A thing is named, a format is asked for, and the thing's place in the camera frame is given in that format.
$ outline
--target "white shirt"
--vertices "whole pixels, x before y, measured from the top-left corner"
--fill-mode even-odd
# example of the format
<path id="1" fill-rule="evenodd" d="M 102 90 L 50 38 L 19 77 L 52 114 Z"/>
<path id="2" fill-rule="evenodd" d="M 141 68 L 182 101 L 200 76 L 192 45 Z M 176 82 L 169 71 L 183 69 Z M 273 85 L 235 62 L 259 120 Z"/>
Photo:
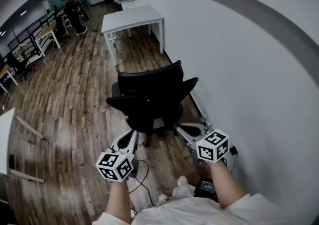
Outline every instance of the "white shirt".
<path id="1" fill-rule="evenodd" d="M 278 207 L 260 194 L 247 194 L 222 210 L 213 200 L 184 198 L 141 211 L 132 225 L 281 225 L 287 224 Z M 103 213 L 93 225 L 127 225 Z"/>

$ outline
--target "person in black clothing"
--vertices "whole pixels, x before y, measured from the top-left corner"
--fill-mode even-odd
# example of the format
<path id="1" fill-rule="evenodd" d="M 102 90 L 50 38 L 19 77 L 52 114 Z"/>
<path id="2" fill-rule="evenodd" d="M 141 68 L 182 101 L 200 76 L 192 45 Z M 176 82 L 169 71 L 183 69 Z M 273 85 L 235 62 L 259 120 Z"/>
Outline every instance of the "person in black clothing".
<path id="1" fill-rule="evenodd" d="M 75 3 L 71 0 L 63 0 L 63 2 L 65 4 L 65 8 L 63 12 L 59 13 L 59 15 L 65 13 L 66 16 L 68 16 L 70 23 L 77 31 L 76 35 L 85 34 L 88 28 L 81 25 Z"/>

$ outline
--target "forearm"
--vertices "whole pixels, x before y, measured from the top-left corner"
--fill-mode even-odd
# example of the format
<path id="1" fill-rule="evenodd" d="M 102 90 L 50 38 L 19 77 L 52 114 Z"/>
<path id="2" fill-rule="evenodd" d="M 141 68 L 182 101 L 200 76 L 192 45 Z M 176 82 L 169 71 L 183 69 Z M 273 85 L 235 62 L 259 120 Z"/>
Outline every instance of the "forearm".
<path id="1" fill-rule="evenodd" d="M 131 224 L 131 207 L 127 180 L 111 184 L 109 201 L 105 212 Z"/>
<path id="2" fill-rule="evenodd" d="M 209 169 L 218 201 L 222 209 L 230 206 L 246 195 L 244 189 L 233 178 L 224 162 L 211 162 L 209 163 Z"/>

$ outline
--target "wooden floor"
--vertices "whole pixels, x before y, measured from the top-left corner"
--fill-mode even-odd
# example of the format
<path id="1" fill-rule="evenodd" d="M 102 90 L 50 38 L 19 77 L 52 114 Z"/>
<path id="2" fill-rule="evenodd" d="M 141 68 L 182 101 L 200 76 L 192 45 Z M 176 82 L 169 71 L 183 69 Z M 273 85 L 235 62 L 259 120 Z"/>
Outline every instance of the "wooden floor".
<path id="1" fill-rule="evenodd" d="M 16 170 L 45 179 L 45 184 L 13 176 L 6 179 L 8 201 L 21 225 L 90 224 L 106 207 L 110 183 L 101 177 L 95 163 L 113 139 L 129 129 L 126 117 L 106 104 L 117 71 L 100 30 L 103 15 L 113 11 L 110 6 L 92 7 L 87 34 L 76 36 L 71 30 L 72 38 L 60 50 L 54 46 L 47 50 L 47 66 L 38 62 L 26 82 L 17 87 L 9 81 L 9 94 L 0 93 L 5 111 L 16 108 L 22 119 L 47 138 L 42 141 L 33 136 L 32 144 L 14 138 L 9 147 Z M 147 28 L 134 28 L 132 35 L 116 33 L 114 49 L 121 71 L 141 72 L 169 64 Z M 184 121 L 199 120 L 189 98 L 183 107 Z M 171 132 L 154 135 L 147 149 L 142 141 L 137 156 L 150 165 L 145 185 L 155 202 L 163 193 L 171 195 L 181 175 L 197 184 L 198 169 Z M 138 178 L 145 173 L 146 166 L 141 163 Z M 136 185 L 134 179 L 129 180 L 130 190 Z M 143 187 L 130 197 L 138 211 L 150 202 Z"/>

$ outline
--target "shoe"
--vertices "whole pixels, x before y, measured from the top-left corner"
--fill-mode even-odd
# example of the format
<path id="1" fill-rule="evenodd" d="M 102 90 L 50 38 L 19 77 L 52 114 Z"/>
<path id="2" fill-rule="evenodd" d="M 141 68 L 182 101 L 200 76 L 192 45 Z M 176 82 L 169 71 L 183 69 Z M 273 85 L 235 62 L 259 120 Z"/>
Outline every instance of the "shoe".
<path id="1" fill-rule="evenodd" d="M 183 176 L 183 175 L 179 177 L 177 181 L 178 186 L 181 186 L 182 184 L 188 184 L 188 179 L 186 178 L 186 176 Z"/>
<path id="2" fill-rule="evenodd" d="M 85 28 L 85 30 L 82 32 L 82 33 L 80 33 L 80 35 L 82 35 L 82 34 L 85 34 L 85 32 L 88 30 L 88 28 Z"/>
<path id="3" fill-rule="evenodd" d="M 162 194 L 159 197 L 159 201 L 162 201 L 162 200 L 167 199 L 167 198 L 168 198 L 168 196 L 166 194 Z"/>

